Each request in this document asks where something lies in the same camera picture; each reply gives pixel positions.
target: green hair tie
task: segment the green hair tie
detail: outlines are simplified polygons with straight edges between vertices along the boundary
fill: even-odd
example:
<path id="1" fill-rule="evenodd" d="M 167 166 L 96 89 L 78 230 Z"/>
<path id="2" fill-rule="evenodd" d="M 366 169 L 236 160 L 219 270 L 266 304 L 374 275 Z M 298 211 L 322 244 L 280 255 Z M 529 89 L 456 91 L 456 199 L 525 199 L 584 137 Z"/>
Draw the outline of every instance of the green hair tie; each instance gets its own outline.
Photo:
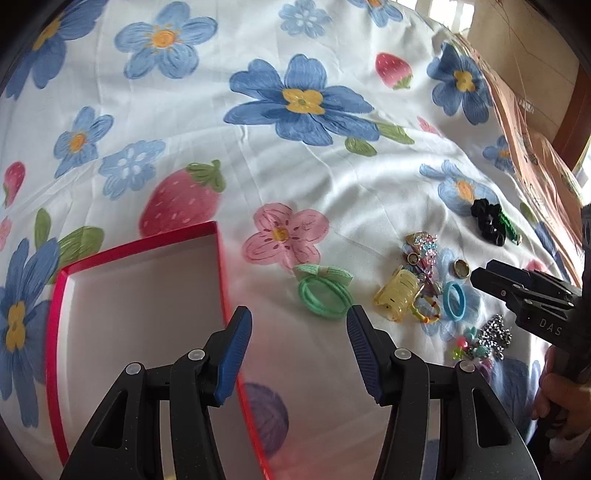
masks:
<path id="1" fill-rule="evenodd" d="M 503 213 L 503 211 L 500 211 L 499 213 L 499 221 L 503 225 L 505 225 L 505 231 L 507 233 L 507 236 L 509 237 L 509 240 L 511 240 L 516 245 L 519 245 L 521 243 L 521 235 L 517 233 L 517 230 L 515 230 L 515 227 L 511 223 L 511 220 L 509 220 L 509 218 L 507 217 L 507 215 Z"/>
<path id="2" fill-rule="evenodd" d="M 340 319 L 347 314 L 353 304 L 353 297 L 346 286 L 353 280 L 353 275 L 342 268 L 310 264 L 296 265 L 293 270 L 296 278 L 300 280 L 298 285 L 300 299 L 310 311 L 331 319 Z M 310 290 L 312 284 L 321 285 L 329 290 L 337 297 L 342 307 L 336 310 L 326 306 Z"/>
<path id="3" fill-rule="evenodd" d="M 347 287 L 353 280 L 353 275 L 339 267 L 323 267 L 322 265 L 305 263 L 302 265 L 296 265 L 293 268 L 293 272 L 298 280 L 302 280 L 310 275 L 315 275 L 316 277 L 323 277 L 335 281 L 345 287 Z"/>

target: hair tie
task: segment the hair tie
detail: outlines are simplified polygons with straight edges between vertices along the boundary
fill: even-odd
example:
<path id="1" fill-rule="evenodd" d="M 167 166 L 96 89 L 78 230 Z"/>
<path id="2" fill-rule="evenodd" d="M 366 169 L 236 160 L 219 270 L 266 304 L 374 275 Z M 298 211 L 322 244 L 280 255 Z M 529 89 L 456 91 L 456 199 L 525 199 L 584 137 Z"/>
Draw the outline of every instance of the hair tie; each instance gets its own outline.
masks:
<path id="1" fill-rule="evenodd" d="M 457 296 L 459 297 L 459 304 L 456 311 L 454 311 L 450 302 L 452 289 L 456 291 Z M 456 281 L 447 282 L 445 284 L 445 288 L 443 289 L 443 310 L 453 322 L 459 322 L 466 314 L 466 296 L 464 295 L 464 289 Z"/>
<path id="2" fill-rule="evenodd" d="M 321 267 L 320 265 L 310 264 L 296 265 L 293 270 L 295 276 L 300 278 L 298 284 L 300 299 L 311 312 L 332 319 L 340 319 L 347 314 L 353 304 L 353 297 L 347 290 L 346 285 L 349 285 L 353 280 L 353 275 L 342 268 Z M 336 310 L 325 305 L 310 290 L 312 284 L 322 286 L 334 294 L 342 307 Z"/>

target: finger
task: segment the finger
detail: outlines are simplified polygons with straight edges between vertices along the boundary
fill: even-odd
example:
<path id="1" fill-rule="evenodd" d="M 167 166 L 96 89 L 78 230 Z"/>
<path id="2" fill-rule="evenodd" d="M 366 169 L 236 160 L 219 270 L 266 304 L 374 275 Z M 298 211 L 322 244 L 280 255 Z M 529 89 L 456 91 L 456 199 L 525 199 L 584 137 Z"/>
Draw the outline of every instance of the finger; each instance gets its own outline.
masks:
<path id="1" fill-rule="evenodd" d="M 572 437 L 576 437 L 581 435 L 582 433 L 587 431 L 587 428 L 583 427 L 579 424 L 578 421 L 567 421 L 567 423 L 560 429 L 557 433 L 557 437 L 561 439 L 571 439 Z"/>
<path id="2" fill-rule="evenodd" d="M 589 392 L 582 385 L 576 384 L 568 378 L 548 374 L 542 382 L 541 389 L 548 400 L 568 411 L 588 408 Z"/>
<path id="3" fill-rule="evenodd" d="M 554 369 L 554 361 L 556 360 L 556 347 L 551 345 L 550 348 L 546 350 L 546 363 L 544 365 L 544 370 L 546 373 L 549 374 Z"/>
<path id="4" fill-rule="evenodd" d="M 556 359 L 556 347 L 554 345 L 550 345 L 550 348 L 546 350 L 544 355 L 544 368 L 542 369 L 542 373 L 540 374 L 540 378 L 538 379 L 538 386 L 541 388 L 542 382 L 546 378 L 546 375 L 552 372 L 554 369 L 554 360 Z"/>
<path id="5" fill-rule="evenodd" d="M 545 418 L 550 413 L 550 400 L 544 395 L 541 390 L 535 394 L 534 409 L 531 418 L 537 420 L 538 418 Z"/>

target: blue gripper pad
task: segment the blue gripper pad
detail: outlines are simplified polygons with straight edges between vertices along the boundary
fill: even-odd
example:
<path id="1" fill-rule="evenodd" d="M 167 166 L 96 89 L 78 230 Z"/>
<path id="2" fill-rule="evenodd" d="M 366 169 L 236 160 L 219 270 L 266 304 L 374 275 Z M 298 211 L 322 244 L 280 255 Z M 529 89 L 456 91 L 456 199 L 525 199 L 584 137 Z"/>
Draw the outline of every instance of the blue gripper pad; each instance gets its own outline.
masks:
<path id="1" fill-rule="evenodd" d="M 365 388 L 376 403 L 384 405 L 383 381 L 391 370 L 389 351 L 395 350 L 394 343 L 386 332 L 374 329 L 361 305 L 353 305 L 347 312 L 347 333 Z"/>
<path id="2" fill-rule="evenodd" d="M 252 315 L 246 307 L 238 307 L 225 330 L 213 333 L 205 351 L 209 355 L 207 363 L 211 406 L 219 407 L 232 395 L 238 371 L 242 365 L 246 347 L 252 333 Z"/>

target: pink flower print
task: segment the pink flower print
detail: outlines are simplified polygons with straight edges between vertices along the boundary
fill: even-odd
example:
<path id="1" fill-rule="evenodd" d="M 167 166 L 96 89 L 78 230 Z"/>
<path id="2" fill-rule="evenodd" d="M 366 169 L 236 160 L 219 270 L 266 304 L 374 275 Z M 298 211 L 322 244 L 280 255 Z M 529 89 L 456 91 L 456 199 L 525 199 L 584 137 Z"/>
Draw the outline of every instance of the pink flower print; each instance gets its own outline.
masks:
<path id="1" fill-rule="evenodd" d="M 536 258 L 530 260 L 530 262 L 525 266 L 525 269 L 531 271 L 538 270 L 543 273 L 550 273 L 548 271 L 548 268 L 540 260 Z"/>
<path id="2" fill-rule="evenodd" d="M 259 230 L 242 246 L 247 262 L 270 265 L 280 263 L 287 270 L 303 263 L 320 263 L 314 246 L 329 231 L 329 220 L 316 210 L 294 213 L 282 203 L 267 203 L 254 214 Z"/>
<path id="3" fill-rule="evenodd" d="M 0 252 L 4 250 L 4 246 L 6 245 L 6 239 L 8 238 L 8 234 L 10 233 L 10 229 L 12 228 L 12 222 L 10 218 L 6 217 L 2 223 L 0 223 Z"/>
<path id="4" fill-rule="evenodd" d="M 443 138 L 443 135 L 441 134 L 441 132 L 437 128 L 432 126 L 429 122 L 427 122 L 424 118 L 421 118 L 418 116 L 417 120 L 418 120 L 418 124 L 421 127 L 421 130 L 423 130 L 424 132 L 429 132 L 431 134 L 439 135 L 441 138 Z"/>

